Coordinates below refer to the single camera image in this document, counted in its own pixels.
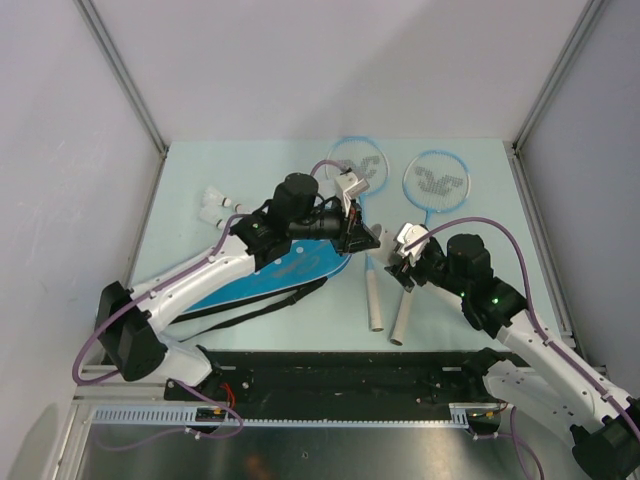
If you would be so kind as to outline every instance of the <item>white table surface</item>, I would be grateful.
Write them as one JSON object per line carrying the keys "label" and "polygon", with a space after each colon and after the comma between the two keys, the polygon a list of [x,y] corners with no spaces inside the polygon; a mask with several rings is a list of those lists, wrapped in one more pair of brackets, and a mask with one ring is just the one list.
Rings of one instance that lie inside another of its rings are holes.
{"label": "white table surface", "polygon": [[[424,212],[402,193],[402,175],[420,152],[444,149],[463,158],[471,172],[468,201],[449,214],[434,214],[430,227],[466,216],[486,216],[504,224],[518,239],[529,268],[536,311],[558,332],[551,301],[518,197],[503,143],[497,139],[376,139],[391,164],[383,191],[367,198],[367,221],[395,231],[404,222],[421,223]],[[144,234],[133,284],[146,280],[211,246],[220,235],[198,219],[205,188],[213,185],[234,201],[259,205],[291,172],[308,172],[325,157],[335,139],[298,141],[174,142]],[[488,225],[465,224],[438,235],[446,245],[456,233],[477,233],[492,253],[496,275],[521,292],[522,277],[508,240]],[[401,287],[376,265],[385,331],[368,331],[364,284],[364,255],[355,255],[343,272],[318,292],[292,307],[250,320],[236,327],[200,336],[210,349],[263,351],[451,351],[492,347],[504,350],[484,332],[477,332],[461,313],[439,298],[414,296],[405,344],[389,343]],[[232,312],[185,322],[167,329],[176,338],[252,311],[263,303]]]}

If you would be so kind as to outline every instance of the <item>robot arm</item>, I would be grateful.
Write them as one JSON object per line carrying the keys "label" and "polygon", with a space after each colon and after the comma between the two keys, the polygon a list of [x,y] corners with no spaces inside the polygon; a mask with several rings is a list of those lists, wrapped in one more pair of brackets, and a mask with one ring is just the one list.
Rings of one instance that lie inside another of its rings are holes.
{"label": "robot arm", "polygon": [[382,232],[381,247],[369,253],[407,291],[418,285],[436,292],[540,375],[528,376],[485,349],[474,369],[487,393],[516,405],[572,446],[591,478],[626,477],[640,466],[640,439],[629,425],[640,425],[640,401],[597,373],[544,322],[530,319],[530,302],[494,275],[479,236],[455,235],[445,253],[427,233],[422,225],[405,224],[395,236]]}
{"label": "robot arm", "polygon": [[[348,171],[334,183],[336,195],[316,206],[318,182],[310,175],[291,174],[264,208],[227,227],[216,247],[132,290],[119,282],[107,286],[97,323],[98,328],[109,324],[98,339],[123,378],[135,381],[155,373],[190,386],[200,384],[212,372],[210,361],[198,347],[177,342],[164,329],[211,292],[289,253],[293,240],[330,240],[340,254],[379,246],[362,223],[356,201],[368,188],[366,180]],[[123,306],[131,308],[114,322]]]}

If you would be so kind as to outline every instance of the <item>wall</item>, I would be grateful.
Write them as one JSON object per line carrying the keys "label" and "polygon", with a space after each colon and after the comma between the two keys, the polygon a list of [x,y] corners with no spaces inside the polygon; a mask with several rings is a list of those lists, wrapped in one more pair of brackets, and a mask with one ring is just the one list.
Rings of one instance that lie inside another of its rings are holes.
{"label": "wall", "polygon": [[613,0],[525,145],[574,323],[640,394],[640,2]]}
{"label": "wall", "polygon": [[167,140],[512,140],[585,3],[96,0]]}
{"label": "wall", "polygon": [[158,156],[73,2],[0,4],[0,478],[39,478]]}

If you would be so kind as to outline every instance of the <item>blue badminton racket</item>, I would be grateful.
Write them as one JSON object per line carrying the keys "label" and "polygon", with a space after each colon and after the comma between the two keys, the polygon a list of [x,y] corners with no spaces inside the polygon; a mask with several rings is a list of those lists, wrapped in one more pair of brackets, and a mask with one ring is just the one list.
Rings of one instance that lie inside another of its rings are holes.
{"label": "blue badminton racket", "polygon": [[[433,213],[447,213],[459,208],[471,191],[469,169],[457,155],[444,150],[422,152],[407,166],[402,179],[407,199],[426,212],[424,225],[429,227]],[[390,341],[404,343],[404,333],[411,313],[413,291],[402,294]]]}
{"label": "blue badminton racket", "polygon": [[[327,159],[334,160],[351,168],[356,175],[369,183],[369,189],[361,195],[362,217],[365,217],[365,198],[380,192],[389,179],[389,161],[380,147],[368,137],[345,137],[336,142]],[[334,178],[340,172],[336,167],[327,165],[327,178]],[[369,312],[369,329],[372,332],[384,330],[380,314],[380,298],[378,281],[373,268],[373,260],[367,254],[365,261],[365,280],[367,288],[367,306]]]}

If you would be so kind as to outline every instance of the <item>white wall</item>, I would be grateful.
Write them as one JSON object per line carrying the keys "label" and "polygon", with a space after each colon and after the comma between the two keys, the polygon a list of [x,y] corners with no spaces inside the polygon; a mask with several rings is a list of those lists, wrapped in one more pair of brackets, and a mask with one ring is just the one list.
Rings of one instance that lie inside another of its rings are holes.
{"label": "white wall", "polygon": [[72,1],[0,3],[0,67],[0,478],[31,480],[159,160]]}
{"label": "white wall", "polygon": [[169,140],[512,140],[586,0],[96,0]]}
{"label": "white wall", "polygon": [[640,394],[640,2],[613,0],[525,146],[593,361]]}

